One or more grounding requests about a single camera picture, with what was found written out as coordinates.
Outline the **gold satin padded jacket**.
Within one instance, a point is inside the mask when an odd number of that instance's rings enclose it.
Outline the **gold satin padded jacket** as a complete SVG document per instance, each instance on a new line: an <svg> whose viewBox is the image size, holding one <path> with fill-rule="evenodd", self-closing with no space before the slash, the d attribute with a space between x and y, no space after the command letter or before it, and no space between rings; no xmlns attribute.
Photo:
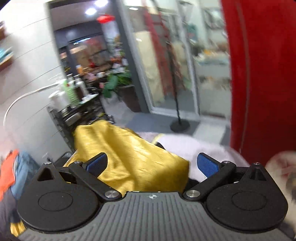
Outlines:
<svg viewBox="0 0 296 241"><path fill-rule="evenodd" d="M188 182L189 162L132 131L105 121L77 130L79 157L87 162L106 153L98 177L122 198L104 203L97 215L75 230L26 228L19 240L188 240L190 206L180 193Z"/></svg>

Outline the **orange cloth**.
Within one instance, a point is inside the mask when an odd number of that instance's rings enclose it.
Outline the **orange cloth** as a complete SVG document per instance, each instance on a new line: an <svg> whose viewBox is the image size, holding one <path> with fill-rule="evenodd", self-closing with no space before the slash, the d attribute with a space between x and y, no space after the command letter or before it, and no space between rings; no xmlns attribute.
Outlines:
<svg viewBox="0 0 296 241"><path fill-rule="evenodd" d="M3 200L4 194L8 191L8 189L11 186L14 185L16 181L14 163L18 154L19 150L17 149L11 151L1 164L0 201Z"/></svg>

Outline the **potted green plant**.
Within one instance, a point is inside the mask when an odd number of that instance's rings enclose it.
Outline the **potted green plant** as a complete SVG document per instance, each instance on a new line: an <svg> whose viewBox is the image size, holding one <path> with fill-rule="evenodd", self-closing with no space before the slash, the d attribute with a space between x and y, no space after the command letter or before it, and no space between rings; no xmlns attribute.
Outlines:
<svg viewBox="0 0 296 241"><path fill-rule="evenodd" d="M105 98L111 98L115 93L119 100L134 113L141 112L139 100L132 82L130 72L110 73L107 81L103 83L102 94Z"/></svg>

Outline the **red curtain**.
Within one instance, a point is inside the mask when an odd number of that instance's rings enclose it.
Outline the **red curtain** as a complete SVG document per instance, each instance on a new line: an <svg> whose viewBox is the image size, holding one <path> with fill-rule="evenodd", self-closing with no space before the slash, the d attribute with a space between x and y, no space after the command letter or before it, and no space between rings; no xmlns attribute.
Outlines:
<svg viewBox="0 0 296 241"><path fill-rule="evenodd" d="M228 34L230 145L249 163L295 150L295 1L222 1Z"/></svg>

